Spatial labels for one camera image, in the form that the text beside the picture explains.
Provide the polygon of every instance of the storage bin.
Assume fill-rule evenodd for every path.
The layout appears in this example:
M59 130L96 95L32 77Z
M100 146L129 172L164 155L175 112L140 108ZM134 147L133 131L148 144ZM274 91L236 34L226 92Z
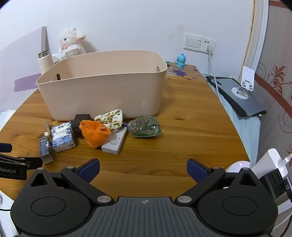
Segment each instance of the storage bin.
M88 53L62 60L36 84L54 119L76 114L95 117L122 109L124 118L158 112L167 65L155 52L118 50ZM59 74L61 80L55 80Z

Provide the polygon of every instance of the light switch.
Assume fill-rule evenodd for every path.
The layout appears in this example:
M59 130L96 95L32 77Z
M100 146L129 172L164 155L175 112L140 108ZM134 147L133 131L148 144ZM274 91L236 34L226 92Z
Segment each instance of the light switch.
M192 38L192 37L187 37L185 45L188 47L193 47L193 48L200 48L201 40Z

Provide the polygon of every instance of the wooden table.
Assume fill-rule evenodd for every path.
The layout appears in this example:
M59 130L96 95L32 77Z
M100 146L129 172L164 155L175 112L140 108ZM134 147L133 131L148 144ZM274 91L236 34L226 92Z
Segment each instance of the wooden table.
M91 158L100 160L100 173L91 182L108 195L171 196L173 199L196 183L187 174L186 162L194 158L208 167L226 168L248 160L242 142L215 93L198 70L184 77L167 75L157 114L162 134L134 138L127 133L119 155L89 148L84 139L78 146L58 153L44 165L49 172L80 166ZM11 156L38 156L38 136L44 121L57 124L40 92L34 92L0 132L0 142L11 143ZM25 181L0 179L0 190L12 199Z

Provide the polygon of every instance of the orange cloth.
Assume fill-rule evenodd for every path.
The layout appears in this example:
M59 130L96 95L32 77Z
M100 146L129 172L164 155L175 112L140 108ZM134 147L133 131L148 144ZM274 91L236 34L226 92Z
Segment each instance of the orange cloth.
M104 144L111 134L110 129L98 121L82 120L79 128L86 143L92 148L98 148Z

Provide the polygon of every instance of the blue dinosaur toy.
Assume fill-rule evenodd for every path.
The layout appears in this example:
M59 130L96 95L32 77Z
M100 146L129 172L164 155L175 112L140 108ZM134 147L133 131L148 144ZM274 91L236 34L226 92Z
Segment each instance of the blue dinosaur toy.
M176 63L176 67L184 67L185 66L185 61L187 60L187 58L185 57L185 55L182 53L179 56L176 57L175 63Z

